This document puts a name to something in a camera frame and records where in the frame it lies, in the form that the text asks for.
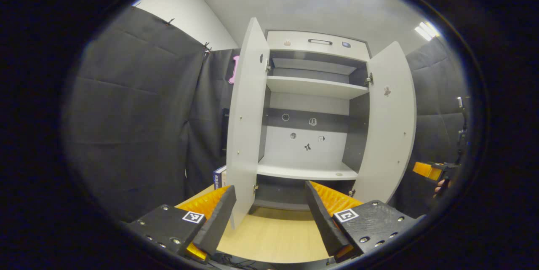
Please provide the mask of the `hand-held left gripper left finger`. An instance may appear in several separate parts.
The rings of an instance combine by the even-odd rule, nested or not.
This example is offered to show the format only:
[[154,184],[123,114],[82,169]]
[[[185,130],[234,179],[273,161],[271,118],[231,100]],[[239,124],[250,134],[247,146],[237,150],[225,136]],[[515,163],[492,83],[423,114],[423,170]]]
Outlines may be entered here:
[[217,251],[236,200],[235,187],[225,186],[181,207],[158,206],[127,228],[174,255],[207,262]]

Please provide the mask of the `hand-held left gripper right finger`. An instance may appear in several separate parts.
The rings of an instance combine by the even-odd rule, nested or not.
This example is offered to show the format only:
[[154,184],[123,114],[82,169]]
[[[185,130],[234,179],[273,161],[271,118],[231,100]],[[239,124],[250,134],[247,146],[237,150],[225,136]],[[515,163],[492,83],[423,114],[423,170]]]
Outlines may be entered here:
[[317,182],[306,181],[304,189],[326,251],[336,262],[371,254],[423,219],[407,216],[379,200],[362,203]]

